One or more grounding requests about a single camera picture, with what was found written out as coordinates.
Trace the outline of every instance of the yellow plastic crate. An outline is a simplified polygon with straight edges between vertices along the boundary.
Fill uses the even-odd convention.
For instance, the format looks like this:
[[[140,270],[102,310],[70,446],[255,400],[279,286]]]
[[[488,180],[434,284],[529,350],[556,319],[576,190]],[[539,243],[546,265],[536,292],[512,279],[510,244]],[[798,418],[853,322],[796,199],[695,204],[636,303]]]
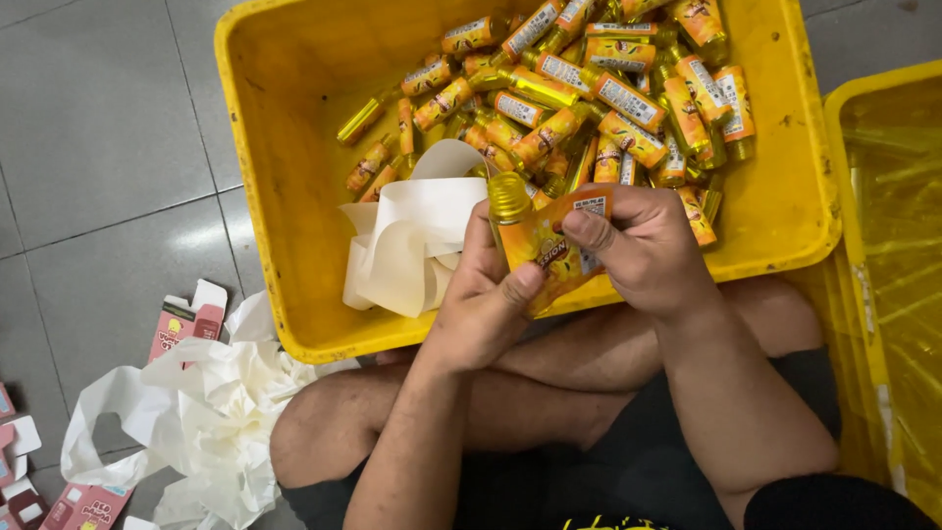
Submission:
[[[844,239],[786,277],[831,345],[843,468],[942,522],[942,61],[847,83],[824,117]]]
[[[219,21],[216,54],[268,294],[284,348],[322,363],[418,343],[418,319],[341,303],[353,227],[336,208],[363,150],[396,130],[396,113],[355,148],[337,127],[398,82],[440,36],[497,6],[539,0],[255,0]],[[706,256],[718,281],[817,263],[840,235],[834,164],[798,0],[724,0],[733,61],[746,71],[757,156],[727,179],[719,236]],[[549,315],[618,302],[603,276]]]

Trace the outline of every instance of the hand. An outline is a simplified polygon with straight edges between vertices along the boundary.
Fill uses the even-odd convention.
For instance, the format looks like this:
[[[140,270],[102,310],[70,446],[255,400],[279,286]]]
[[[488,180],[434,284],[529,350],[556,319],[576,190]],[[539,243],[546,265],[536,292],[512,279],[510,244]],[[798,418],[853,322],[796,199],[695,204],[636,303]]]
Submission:
[[[722,300],[675,191],[594,186],[613,187],[614,225],[576,210],[562,229],[605,264],[611,285],[629,304],[671,318]]]
[[[487,368],[527,328],[527,307],[543,286],[544,272],[528,262],[507,274],[488,207],[482,201],[471,212],[461,261],[416,362],[425,357],[450,373]]]

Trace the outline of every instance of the leg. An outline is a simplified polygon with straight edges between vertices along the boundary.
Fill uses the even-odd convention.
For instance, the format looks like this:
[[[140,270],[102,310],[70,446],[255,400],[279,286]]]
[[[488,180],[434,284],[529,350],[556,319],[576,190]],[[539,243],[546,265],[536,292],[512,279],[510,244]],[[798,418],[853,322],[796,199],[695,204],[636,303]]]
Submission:
[[[285,488],[348,476],[372,452],[407,365],[335,373],[302,390],[271,433],[271,464]],[[630,399],[553,389],[516,375],[476,375],[465,447],[516,453],[551,442],[591,447]]]
[[[763,276],[721,284],[720,290],[769,357],[823,345],[814,309],[789,284]],[[619,304],[517,345],[495,368],[562,389],[637,391],[661,370],[661,362],[648,317]]]

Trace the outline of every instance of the black shorts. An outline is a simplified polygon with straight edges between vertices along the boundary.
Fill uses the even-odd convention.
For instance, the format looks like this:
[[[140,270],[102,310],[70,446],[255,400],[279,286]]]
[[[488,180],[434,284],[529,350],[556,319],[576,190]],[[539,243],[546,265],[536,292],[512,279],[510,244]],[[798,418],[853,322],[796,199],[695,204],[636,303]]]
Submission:
[[[827,348],[771,364],[831,434],[840,412]],[[340,530],[366,462],[347,478],[298,489],[284,498],[310,530]],[[730,529],[680,431],[667,377],[659,374],[625,406],[587,452],[551,445],[515,455],[463,458],[455,528],[561,529],[567,514],[616,513],[678,528]]]

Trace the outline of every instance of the white plastic bag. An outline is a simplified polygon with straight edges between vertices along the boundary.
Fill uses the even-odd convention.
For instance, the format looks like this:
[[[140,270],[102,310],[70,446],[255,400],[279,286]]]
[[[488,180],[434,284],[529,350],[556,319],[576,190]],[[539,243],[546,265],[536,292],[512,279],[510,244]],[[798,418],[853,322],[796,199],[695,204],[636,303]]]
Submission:
[[[123,366],[82,390],[62,444],[69,482],[132,488],[171,466],[186,478],[164,489],[154,523],[164,530],[247,528],[280,496],[268,440],[291,398],[355,359],[310,366],[279,352],[271,307],[255,294],[225,323],[230,344],[188,338],[143,370]],[[180,362],[192,361],[185,371]],[[91,433],[115,412],[144,450],[108,466]]]

